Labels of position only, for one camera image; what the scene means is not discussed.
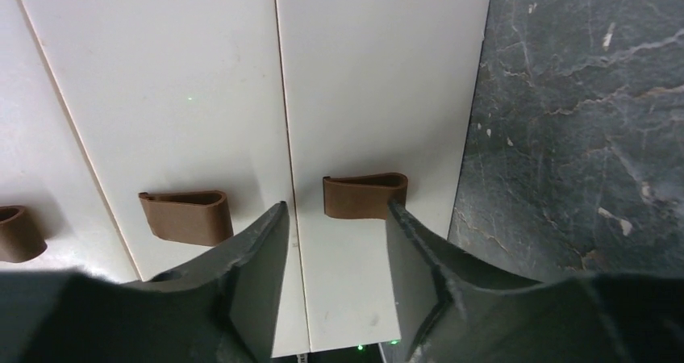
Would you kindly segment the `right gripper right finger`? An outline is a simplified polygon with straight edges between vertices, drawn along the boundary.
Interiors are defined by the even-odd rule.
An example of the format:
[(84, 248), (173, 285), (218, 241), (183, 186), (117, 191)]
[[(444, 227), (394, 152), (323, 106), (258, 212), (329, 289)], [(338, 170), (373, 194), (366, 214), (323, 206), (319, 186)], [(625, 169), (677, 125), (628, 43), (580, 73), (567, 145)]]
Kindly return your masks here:
[(580, 273), (537, 282), (490, 265), (390, 202), (399, 341), (390, 362), (680, 362), (683, 281)]

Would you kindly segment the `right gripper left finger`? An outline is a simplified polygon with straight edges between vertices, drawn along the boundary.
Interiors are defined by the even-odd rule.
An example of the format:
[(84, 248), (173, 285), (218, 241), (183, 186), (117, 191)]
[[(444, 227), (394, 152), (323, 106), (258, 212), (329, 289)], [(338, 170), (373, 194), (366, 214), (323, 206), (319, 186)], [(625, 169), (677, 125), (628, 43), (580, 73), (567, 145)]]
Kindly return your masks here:
[(4, 362), (268, 362), (290, 215), (285, 202), (142, 282), (75, 269), (1, 276)]

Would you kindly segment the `white drawer organizer box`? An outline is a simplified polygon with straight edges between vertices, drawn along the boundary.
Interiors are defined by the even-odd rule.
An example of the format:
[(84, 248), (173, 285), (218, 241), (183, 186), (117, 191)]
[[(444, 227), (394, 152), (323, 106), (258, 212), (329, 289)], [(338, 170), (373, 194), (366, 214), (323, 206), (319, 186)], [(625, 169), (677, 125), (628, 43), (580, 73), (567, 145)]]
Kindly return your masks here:
[(322, 178), (400, 172), (445, 235), (489, 0), (1, 0), (1, 202), (47, 248), (2, 270), (149, 279), (203, 247), (141, 192), (222, 190), (243, 230), (290, 206), (274, 354), (399, 337), (384, 224)]

